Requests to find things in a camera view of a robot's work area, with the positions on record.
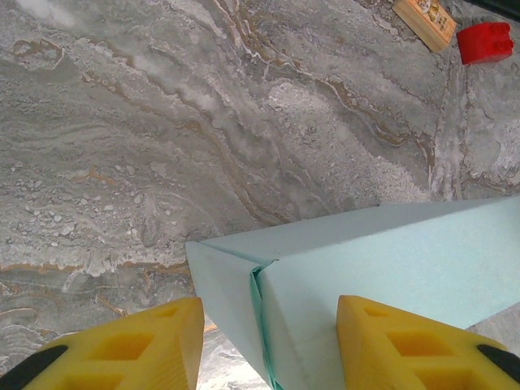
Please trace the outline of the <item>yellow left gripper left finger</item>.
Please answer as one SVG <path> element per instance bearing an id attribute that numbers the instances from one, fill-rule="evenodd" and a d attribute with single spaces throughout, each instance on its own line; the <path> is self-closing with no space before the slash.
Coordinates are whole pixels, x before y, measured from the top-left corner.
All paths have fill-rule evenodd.
<path id="1" fill-rule="evenodd" d="M 194 389 L 203 307 L 186 297 L 61 336 L 1 378 L 3 389 Z"/>

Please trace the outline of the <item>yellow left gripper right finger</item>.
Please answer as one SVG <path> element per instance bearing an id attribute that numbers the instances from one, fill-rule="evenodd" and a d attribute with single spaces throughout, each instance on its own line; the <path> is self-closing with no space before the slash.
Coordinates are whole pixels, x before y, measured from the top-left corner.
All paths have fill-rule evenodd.
<path id="1" fill-rule="evenodd" d="M 339 297 L 336 334 L 347 389 L 519 387 L 499 342 L 363 297 Z"/>

